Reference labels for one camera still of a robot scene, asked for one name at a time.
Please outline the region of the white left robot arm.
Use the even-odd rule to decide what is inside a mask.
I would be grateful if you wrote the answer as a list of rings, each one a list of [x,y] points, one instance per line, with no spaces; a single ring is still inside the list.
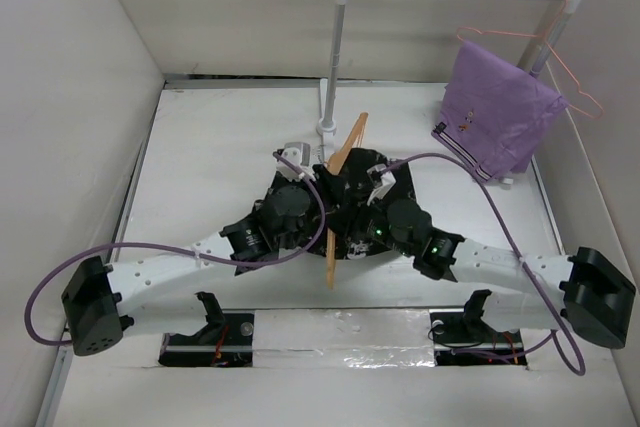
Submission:
[[[293,260],[320,247],[329,213],[340,205],[345,182],[316,165],[310,171],[280,163],[266,196],[234,224],[187,247],[145,244],[156,256],[106,263],[82,255],[61,295],[73,352],[92,356],[127,335],[151,327],[149,308],[180,289],[194,288],[201,308],[188,321],[190,336],[212,343],[224,316],[202,287],[213,278]]]

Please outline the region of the wooden hanger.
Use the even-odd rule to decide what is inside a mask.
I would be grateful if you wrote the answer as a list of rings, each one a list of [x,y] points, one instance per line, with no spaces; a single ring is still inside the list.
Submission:
[[[333,175],[339,174],[352,148],[359,147],[362,144],[368,117],[369,117],[369,114],[367,112],[362,112],[359,115],[358,119],[354,123],[351,129],[351,132],[349,133],[342,147],[329,158],[328,162],[326,163],[326,167],[329,173]],[[337,265],[335,253],[336,253],[336,235],[331,229],[327,229],[326,282],[330,290],[334,288],[334,282],[335,282],[335,271],[336,271],[336,265]]]

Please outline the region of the black white patterned trousers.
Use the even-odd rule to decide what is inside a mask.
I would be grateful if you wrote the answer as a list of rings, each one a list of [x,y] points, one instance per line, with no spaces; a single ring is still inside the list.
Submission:
[[[364,243],[350,243],[350,228],[357,210],[364,204],[367,204],[372,189],[372,182],[366,171],[377,164],[389,166],[392,163],[393,161],[391,159],[376,150],[365,148],[352,149],[340,173],[337,174],[346,181],[345,202],[342,207],[326,207],[324,205],[316,188],[315,179],[311,181],[310,184],[306,184],[304,181],[294,183],[278,181],[273,178],[265,197],[272,193],[277,187],[285,185],[304,186],[315,196],[320,211],[318,215],[319,222],[317,232],[315,234],[318,233],[319,228],[323,230],[320,232],[320,237],[316,239],[316,242],[309,246],[309,254],[319,257],[326,255],[327,229],[331,229],[336,235],[336,259],[358,260],[364,257],[376,256],[391,250],[376,244],[369,246]],[[416,193],[409,167],[404,165],[391,172],[396,179],[396,184],[382,201],[391,202],[398,199],[415,200]],[[254,207],[252,214],[256,218]]]

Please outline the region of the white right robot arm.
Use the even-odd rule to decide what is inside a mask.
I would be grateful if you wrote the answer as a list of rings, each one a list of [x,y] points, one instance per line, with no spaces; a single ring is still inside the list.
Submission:
[[[518,255],[433,227],[416,201],[376,201],[355,220],[358,234],[413,261],[436,281],[474,283],[462,328],[473,340],[520,329],[570,332],[599,347],[625,346],[636,288],[599,251]]]

